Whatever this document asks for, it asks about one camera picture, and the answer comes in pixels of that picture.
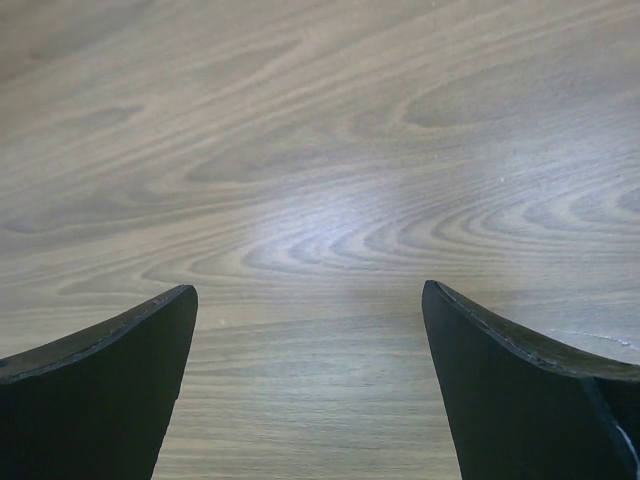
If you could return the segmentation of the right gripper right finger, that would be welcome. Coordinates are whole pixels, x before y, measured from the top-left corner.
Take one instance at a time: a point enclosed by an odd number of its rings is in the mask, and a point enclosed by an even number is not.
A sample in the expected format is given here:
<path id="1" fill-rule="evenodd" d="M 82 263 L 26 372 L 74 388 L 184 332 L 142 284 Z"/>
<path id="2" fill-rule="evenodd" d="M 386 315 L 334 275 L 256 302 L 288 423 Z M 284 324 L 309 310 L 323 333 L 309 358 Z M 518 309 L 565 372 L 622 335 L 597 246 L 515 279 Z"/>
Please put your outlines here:
<path id="1" fill-rule="evenodd" d="M 430 280 L 430 352 L 464 479 L 636 479 L 639 368 L 579 350 Z"/>

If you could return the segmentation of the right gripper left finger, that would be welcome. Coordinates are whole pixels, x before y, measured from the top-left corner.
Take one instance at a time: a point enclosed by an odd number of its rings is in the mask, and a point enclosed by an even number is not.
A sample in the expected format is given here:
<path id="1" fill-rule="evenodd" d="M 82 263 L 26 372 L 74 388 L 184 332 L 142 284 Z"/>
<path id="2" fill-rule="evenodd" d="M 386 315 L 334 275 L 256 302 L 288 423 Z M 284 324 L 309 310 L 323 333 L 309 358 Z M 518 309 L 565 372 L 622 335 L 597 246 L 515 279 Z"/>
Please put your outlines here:
<path id="1" fill-rule="evenodd" d="M 152 477 L 191 348 L 198 296 L 174 287 L 1 361 L 4 479 Z"/>

